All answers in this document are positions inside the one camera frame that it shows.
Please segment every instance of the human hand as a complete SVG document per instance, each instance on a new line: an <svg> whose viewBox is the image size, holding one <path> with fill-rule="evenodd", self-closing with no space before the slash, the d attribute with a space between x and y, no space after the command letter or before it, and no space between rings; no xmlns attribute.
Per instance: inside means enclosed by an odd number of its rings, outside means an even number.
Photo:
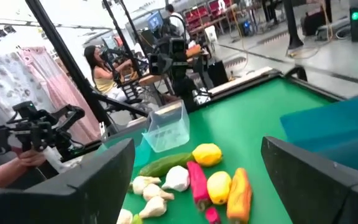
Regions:
<svg viewBox="0 0 358 224"><path fill-rule="evenodd" d="M25 167L38 167L45 162L44 154L33 149L21 153L18 158L20 165Z"/></svg>

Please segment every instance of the garlic bulb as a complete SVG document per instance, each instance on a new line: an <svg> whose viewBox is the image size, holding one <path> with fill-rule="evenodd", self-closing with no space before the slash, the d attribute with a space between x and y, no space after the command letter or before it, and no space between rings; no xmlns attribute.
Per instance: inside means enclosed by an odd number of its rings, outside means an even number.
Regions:
<svg viewBox="0 0 358 224"><path fill-rule="evenodd" d="M131 224L133 219L133 215L130 211L121 209L119 212L117 224Z"/></svg>
<svg viewBox="0 0 358 224"><path fill-rule="evenodd" d="M159 217L167 211L167 202L159 196L150 199L139 213L140 218Z"/></svg>
<svg viewBox="0 0 358 224"><path fill-rule="evenodd" d="M171 193L166 193L163 191L159 186L155 184L149 184L144 190L143 190L143 198L148 202L153 197L162 197L165 200L173 200L175 199L175 196Z"/></svg>
<svg viewBox="0 0 358 224"><path fill-rule="evenodd" d="M175 166L168 171L167 178L165 179L162 188L164 190L173 189L182 192L189 187L189 184L189 172L182 166Z"/></svg>
<svg viewBox="0 0 358 224"><path fill-rule="evenodd" d="M143 190L149 185L149 184L159 184L161 183L161 180L158 177L143 177L138 176L132 181L130 187L132 187L133 191L137 195L142 195Z"/></svg>

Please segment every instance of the green cucumber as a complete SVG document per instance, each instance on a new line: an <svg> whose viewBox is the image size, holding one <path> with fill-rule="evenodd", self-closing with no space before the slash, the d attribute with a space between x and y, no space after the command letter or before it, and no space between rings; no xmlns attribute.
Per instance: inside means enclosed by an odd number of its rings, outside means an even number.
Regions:
<svg viewBox="0 0 358 224"><path fill-rule="evenodd" d="M139 171L139 175L144 177L162 177L167 174L172 167L182 166L186 168L186 163L194 160L191 152L165 156L144 166Z"/></svg>

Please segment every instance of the fabric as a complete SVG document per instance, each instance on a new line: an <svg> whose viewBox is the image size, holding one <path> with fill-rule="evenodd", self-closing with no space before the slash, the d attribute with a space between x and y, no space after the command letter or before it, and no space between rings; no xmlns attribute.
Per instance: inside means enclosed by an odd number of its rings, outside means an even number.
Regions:
<svg viewBox="0 0 358 224"><path fill-rule="evenodd" d="M127 100L127 96L125 95L124 91L120 88L113 87L107 93L105 93L107 97L112 98L114 100L124 102Z"/></svg>
<svg viewBox="0 0 358 224"><path fill-rule="evenodd" d="M56 108L70 104L85 111L85 117L70 128L73 139L83 144L99 139L99 123L91 108L45 47L22 49L21 57L31 74L40 82L46 82L50 99Z"/></svg>
<svg viewBox="0 0 358 224"><path fill-rule="evenodd" d="M54 110L47 94L42 90L39 82L22 63L17 53L0 55L0 125L4 125L14 114L12 106L22 101L31 100L38 108ZM12 146L21 146L14 138L9 138ZM15 158L13 152L0 155L0 165ZM8 188L26 189L42 181L41 175L36 170L31 170L17 179Z"/></svg>
<svg viewBox="0 0 358 224"><path fill-rule="evenodd" d="M107 78L95 78L94 83L96 88L104 94L109 92L114 86L114 81Z"/></svg>
<svg viewBox="0 0 358 224"><path fill-rule="evenodd" d="M182 20L183 20L183 17L179 13L173 12L171 14L171 17L169 18L169 20L170 20L171 24L174 25L178 29L180 35L183 35L183 33L186 32L186 40L190 40L190 35L187 32L187 30L185 30L185 27L183 26L182 21L179 18L176 18L173 16L178 16Z"/></svg>

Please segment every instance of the person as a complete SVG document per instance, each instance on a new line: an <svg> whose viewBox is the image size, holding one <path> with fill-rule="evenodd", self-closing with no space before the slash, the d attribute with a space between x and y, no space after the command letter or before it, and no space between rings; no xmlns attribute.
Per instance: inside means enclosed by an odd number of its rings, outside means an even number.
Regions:
<svg viewBox="0 0 358 224"><path fill-rule="evenodd" d="M169 20L171 24L177 28L179 34L183 36L183 34L185 33L186 41L190 41L190 35L187 32L187 30L185 30L185 27L183 26L183 23L185 22L183 17L179 13L175 12L175 8L172 6L172 4L165 6L165 10L169 13L170 15Z"/></svg>
<svg viewBox="0 0 358 224"><path fill-rule="evenodd" d="M42 153L29 150L17 158L0 165L0 188L6 188L29 171L29 168L41 166L45 162Z"/></svg>
<svg viewBox="0 0 358 224"><path fill-rule="evenodd" d="M96 88L103 94L107 95L109 98L121 102L126 101L127 97L124 91L115 87L112 71L110 71L110 69L105 66L105 62L100 58L99 55L100 49L98 47L90 45L84 49L84 56L88 61L89 66L91 67L92 79L96 85ZM127 69L132 65L132 61L126 60L120 65L114 62L112 65L118 73L121 73L124 69Z"/></svg>

